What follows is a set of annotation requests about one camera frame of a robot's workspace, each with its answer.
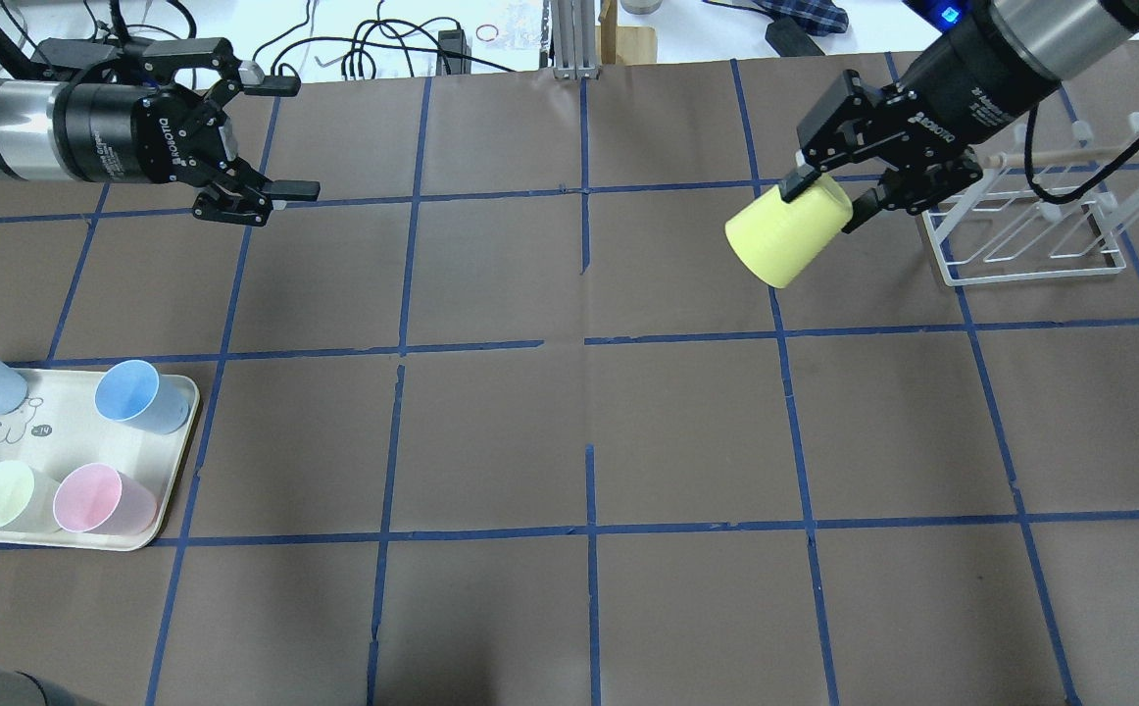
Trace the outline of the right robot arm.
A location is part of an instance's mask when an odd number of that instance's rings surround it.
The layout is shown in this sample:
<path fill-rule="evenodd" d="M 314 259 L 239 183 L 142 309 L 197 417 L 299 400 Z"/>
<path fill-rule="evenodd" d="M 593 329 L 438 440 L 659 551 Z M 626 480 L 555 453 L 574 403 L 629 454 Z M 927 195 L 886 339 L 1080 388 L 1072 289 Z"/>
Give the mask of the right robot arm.
<path fill-rule="evenodd" d="M 851 232 L 977 182 L 974 147 L 1030 115 L 1139 32 L 1139 1 L 951 1 L 959 13 L 906 73 L 847 69 L 798 122 L 802 164 L 777 187 L 784 235 Z"/>

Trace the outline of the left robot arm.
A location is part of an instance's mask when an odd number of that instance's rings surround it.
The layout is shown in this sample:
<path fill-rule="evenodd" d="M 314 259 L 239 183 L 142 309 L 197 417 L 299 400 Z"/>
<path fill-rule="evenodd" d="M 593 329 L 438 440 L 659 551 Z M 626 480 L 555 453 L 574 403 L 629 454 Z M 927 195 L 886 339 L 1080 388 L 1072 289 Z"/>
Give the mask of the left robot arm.
<path fill-rule="evenodd" d="M 0 179 L 189 186 L 197 219 L 263 227 L 322 187 L 244 161 L 226 107 L 300 88 L 239 59 L 223 36 L 108 46 L 68 79 L 0 77 Z"/>

